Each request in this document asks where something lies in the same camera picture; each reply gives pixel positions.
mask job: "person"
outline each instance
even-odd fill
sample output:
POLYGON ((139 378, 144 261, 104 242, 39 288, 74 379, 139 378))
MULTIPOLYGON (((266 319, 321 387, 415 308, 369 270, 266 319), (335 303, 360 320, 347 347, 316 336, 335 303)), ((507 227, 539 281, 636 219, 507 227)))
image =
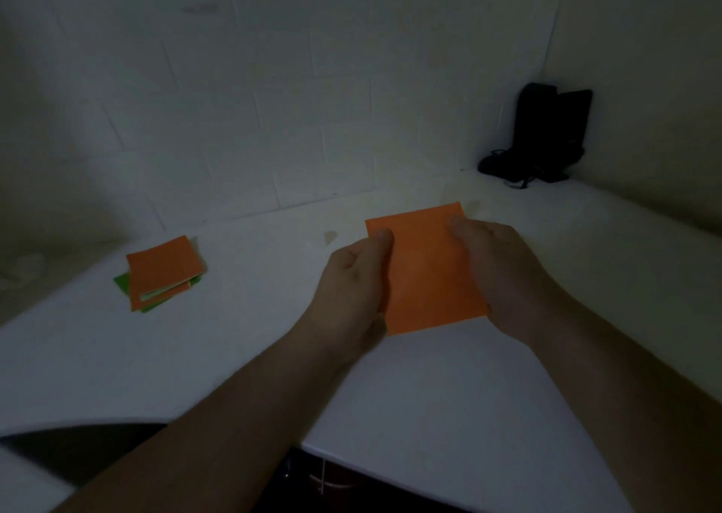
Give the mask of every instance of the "person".
MULTIPOLYGON (((456 218, 492 323, 526 344, 636 511, 722 511, 722 406, 567 294, 513 228, 456 218)), ((293 328, 68 498, 70 511, 248 511, 334 378, 384 334, 393 237, 331 254, 293 328)))

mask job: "person's left hand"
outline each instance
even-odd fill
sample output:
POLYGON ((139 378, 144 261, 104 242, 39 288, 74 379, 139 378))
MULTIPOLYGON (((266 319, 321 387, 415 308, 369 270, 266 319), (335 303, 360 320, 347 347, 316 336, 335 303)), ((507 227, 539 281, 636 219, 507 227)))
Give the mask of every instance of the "person's left hand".
POLYGON ((391 230, 380 230, 332 253, 299 320, 327 340, 343 363, 358 359, 385 334, 378 307, 381 268, 392 243, 391 230))

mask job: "hand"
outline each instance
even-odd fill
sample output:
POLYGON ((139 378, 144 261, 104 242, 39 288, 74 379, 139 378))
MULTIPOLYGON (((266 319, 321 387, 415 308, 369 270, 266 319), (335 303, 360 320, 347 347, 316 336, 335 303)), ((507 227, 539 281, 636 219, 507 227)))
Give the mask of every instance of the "hand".
POLYGON ((455 217, 449 229, 469 251, 489 319, 503 333, 531 347, 544 323, 574 302, 511 226, 455 217))
POLYGON ((327 340, 343 363, 358 359, 385 334, 378 307, 381 268, 392 243, 391 230, 380 230, 332 253, 299 321, 327 340))

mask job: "white table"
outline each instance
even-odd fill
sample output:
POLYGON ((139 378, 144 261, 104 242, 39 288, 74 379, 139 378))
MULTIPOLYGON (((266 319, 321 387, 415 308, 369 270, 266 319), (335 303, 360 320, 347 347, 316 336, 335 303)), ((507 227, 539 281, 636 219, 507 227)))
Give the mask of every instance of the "white table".
MULTIPOLYGON (((148 314, 112 277, 178 233, 116 249, 0 329, 0 435, 173 419, 293 324, 364 219, 456 200, 515 226, 577 298, 722 398, 719 238, 578 182, 467 172, 186 230, 209 271, 148 314)), ((629 511, 544 369, 486 319, 385 339, 303 446, 475 510, 629 511)))

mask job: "dark floor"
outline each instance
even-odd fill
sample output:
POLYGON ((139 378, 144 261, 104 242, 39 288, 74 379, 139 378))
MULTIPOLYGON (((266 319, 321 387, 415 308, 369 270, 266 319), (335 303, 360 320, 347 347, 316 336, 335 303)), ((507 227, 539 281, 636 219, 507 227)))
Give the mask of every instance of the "dark floor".
MULTIPOLYGON (((0 445, 80 487, 164 427, 149 423, 78 426, 6 437, 0 445)), ((355 513, 378 507, 460 511, 299 449, 285 456, 256 511, 355 513)))

